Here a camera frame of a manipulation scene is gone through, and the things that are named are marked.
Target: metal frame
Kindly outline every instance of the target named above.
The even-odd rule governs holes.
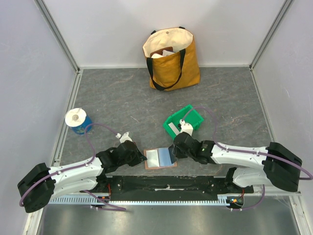
[[[64,41],[64,38],[61,35],[55,21],[53,20],[53,17],[50,14],[44,0],[34,0],[34,1],[36,2],[38,8],[42,12],[42,15],[44,16],[45,20],[47,21],[52,33],[54,34],[56,40],[59,43],[60,47],[62,48],[65,55],[67,56],[71,66],[74,68],[75,71],[77,71],[77,75],[75,77],[75,81],[73,83],[73,88],[72,88],[72,91],[71,91],[71,94],[69,97],[69,101],[68,101],[68,105],[67,105],[67,110],[70,110],[74,107],[83,71],[80,70],[78,64],[76,63],[72,53],[70,52],[66,42]],[[252,76],[252,79],[253,79],[253,82],[254,82],[254,85],[256,88],[257,95],[258,95],[259,100],[260,100],[261,108],[262,108],[262,111],[263,111],[263,114],[264,114],[264,117],[266,120],[269,135],[270,135],[270,138],[272,141],[274,141],[275,137],[273,135],[272,126],[270,124],[267,111],[266,111],[265,106],[262,102],[262,98],[261,98],[261,95],[260,95],[260,92],[259,92],[259,89],[257,86],[257,82],[255,79],[255,75],[253,73],[253,70],[254,70],[256,64],[258,63],[260,57],[262,56],[263,52],[265,51],[265,49],[269,45],[270,40],[274,36],[276,30],[278,29],[282,19],[286,15],[286,13],[287,13],[287,11],[290,8],[292,3],[293,3],[293,0],[285,0],[280,11],[278,12],[278,14],[276,16],[274,22],[272,23],[269,31],[267,32],[264,40],[262,41],[257,53],[255,54],[251,64],[249,65],[250,71],[251,71],[251,76]],[[51,165],[53,165],[53,166],[59,166],[60,165],[62,151],[63,151],[63,147],[64,147],[66,135],[67,135],[67,130],[68,130],[68,127],[66,126],[66,124],[64,122],[62,124],[61,129],[60,129],[58,141],[55,145],[54,155],[53,155],[53,159],[51,162]],[[303,207],[301,204],[301,194],[300,193],[293,193],[292,195],[290,195],[290,193],[286,193],[286,192],[277,192],[276,189],[274,189],[274,188],[270,191],[268,189],[269,188],[267,187],[267,190],[266,190],[267,196],[288,195],[290,198],[290,201],[291,201],[292,211],[293,211],[295,219],[297,221],[300,233],[302,235],[313,234],[313,232],[310,228],[310,225],[309,225],[309,223],[305,217],[305,214],[304,214],[304,210],[303,210]],[[262,191],[261,188],[260,188],[260,190],[258,190],[256,188],[256,192],[251,196],[259,195],[261,193],[261,191]],[[43,210],[39,210],[39,211],[36,211],[36,212],[28,215],[23,235],[36,234],[37,233],[37,230],[38,230],[39,225],[40,225],[42,213],[43,213]]]
[[[47,5],[45,4],[44,0],[34,0],[37,4],[39,10],[41,11],[43,17],[45,18],[47,24],[49,25],[53,35],[55,36],[56,40],[58,41],[61,49],[65,53],[66,57],[68,58],[71,66],[75,71],[79,71],[80,68],[78,64],[76,63],[76,60],[74,59],[72,53],[70,52],[61,32],[59,31],[55,21],[53,20],[52,15],[50,14]]]
[[[80,85],[80,81],[82,79],[82,75],[83,75],[83,70],[80,70],[76,74],[76,77],[75,77],[75,80],[73,83],[73,87],[72,87],[72,91],[70,93],[70,97],[69,97],[68,104],[67,104],[67,111],[74,108],[78,89],[79,89],[79,85]],[[67,131],[68,131],[68,126],[66,125],[65,120],[64,120],[62,127],[61,127],[61,130],[60,130],[59,138],[58,138],[57,143],[55,145],[54,155],[53,155],[52,162],[51,162],[52,166],[59,166],[60,165],[61,156],[62,156],[62,152],[63,152],[63,148],[64,148],[64,143],[65,143],[65,139],[67,136]]]
[[[253,70],[258,63],[260,57],[262,56],[263,52],[267,48],[270,40],[272,39],[274,33],[276,32],[277,28],[279,27],[282,19],[286,15],[288,9],[290,8],[291,4],[293,3],[293,0],[285,0],[283,3],[282,7],[280,8],[274,22],[272,23],[271,27],[268,30],[268,33],[266,34],[263,42],[261,43],[258,51],[256,52],[251,64],[250,64],[250,69]]]

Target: black bag handle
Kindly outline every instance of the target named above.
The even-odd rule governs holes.
[[[186,49],[180,50],[179,52],[180,52],[180,74],[178,76],[177,81],[173,85],[171,85],[169,87],[160,86],[158,83],[156,83],[153,80],[153,59],[152,58],[147,58],[147,66],[148,66],[148,71],[149,71],[149,74],[150,74],[150,78],[151,78],[151,81],[152,81],[154,87],[157,90],[163,91],[163,90],[166,90],[166,89],[170,89],[170,88],[172,88],[173,86],[175,86],[179,82],[179,80],[181,78],[181,73],[182,73],[182,66],[184,64]]]

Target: white tape roll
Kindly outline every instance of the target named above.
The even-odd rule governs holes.
[[[86,112],[82,108],[71,109],[65,115],[65,123],[69,127],[80,126],[86,120]]]

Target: green plastic bin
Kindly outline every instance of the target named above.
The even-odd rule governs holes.
[[[167,133],[172,137],[172,139],[176,137],[176,134],[174,133],[174,131],[170,128],[168,124],[172,122],[176,126],[176,128],[180,131],[181,129],[178,127],[179,121],[192,108],[193,108],[192,105],[188,104],[186,107],[182,108],[178,112],[174,113],[173,115],[170,115],[167,118],[167,120],[164,122],[163,127],[165,128]],[[185,119],[185,122],[191,124],[194,130],[198,130],[201,122],[203,121],[204,121],[203,117],[201,117],[200,114],[196,110],[191,111]]]

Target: small white object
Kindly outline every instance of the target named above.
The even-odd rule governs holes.
[[[192,136],[192,132],[193,132],[193,130],[194,130],[194,128],[192,127],[192,125],[191,124],[189,124],[189,123],[183,123],[183,124],[181,124],[181,133],[182,132],[186,132],[186,133],[188,133],[190,136]]]
[[[177,127],[174,125],[174,123],[170,122],[168,124],[168,126],[172,129],[172,131],[175,133],[175,135],[179,134],[179,130],[177,129]]]
[[[164,57],[164,56],[160,55],[160,54],[157,54],[157,53],[154,53],[151,58],[157,59],[157,58],[161,58],[161,57]]]
[[[77,127],[84,123],[86,116],[82,108],[71,109],[65,114],[65,123],[69,127]]]
[[[168,56],[168,55],[173,55],[173,54],[175,54],[175,52],[168,51],[168,50],[163,50],[163,53],[162,53],[163,56]]]
[[[124,143],[125,141],[133,141],[129,137],[129,132],[124,133],[124,135],[119,139],[120,143]]]

